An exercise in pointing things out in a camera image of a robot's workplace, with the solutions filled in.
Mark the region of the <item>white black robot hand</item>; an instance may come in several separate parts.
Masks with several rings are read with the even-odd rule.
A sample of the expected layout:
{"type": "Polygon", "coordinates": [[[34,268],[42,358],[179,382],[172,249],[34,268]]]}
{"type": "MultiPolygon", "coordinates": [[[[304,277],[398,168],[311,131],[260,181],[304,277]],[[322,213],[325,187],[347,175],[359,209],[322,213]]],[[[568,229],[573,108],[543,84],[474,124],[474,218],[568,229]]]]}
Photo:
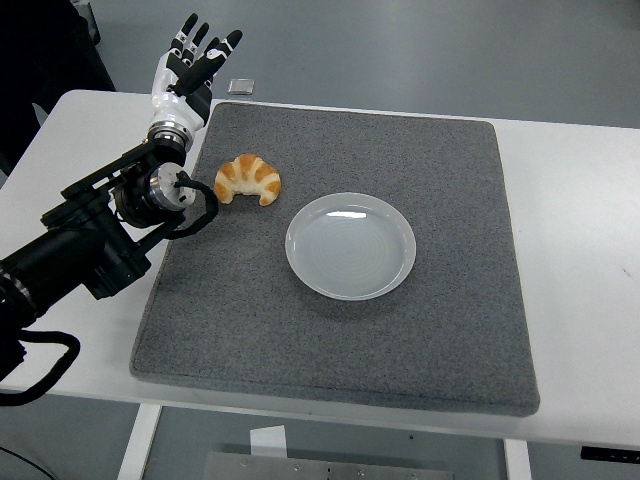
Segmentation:
{"type": "Polygon", "coordinates": [[[193,134],[209,120],[213,81],[243,33],[206,41],[209,25],[191,14],[160,57],[151,89],[153,124],[171,122],[193,134]]]}

